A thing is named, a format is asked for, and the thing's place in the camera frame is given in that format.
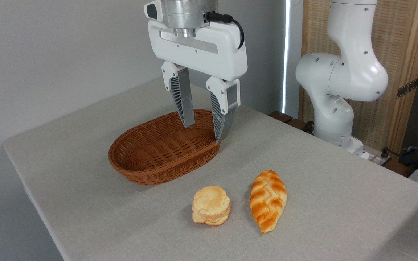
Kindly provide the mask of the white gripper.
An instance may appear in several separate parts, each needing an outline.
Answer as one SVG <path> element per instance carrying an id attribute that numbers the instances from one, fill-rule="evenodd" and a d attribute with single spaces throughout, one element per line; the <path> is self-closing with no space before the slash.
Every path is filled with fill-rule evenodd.
<path id="1" fill-rule="evenodd" d="M 238 78 L 247 71 L 244 33 L 230 17 L 218 13 L 217 1 L 152 1 L 144 13 L 153 52 L 165 61 L 165 88 L 184 128 L 195 123 L 189 77 L 193 69 L 211 75 L 206 85 L 214 135 L 222 142 L 241 105 Z"/>

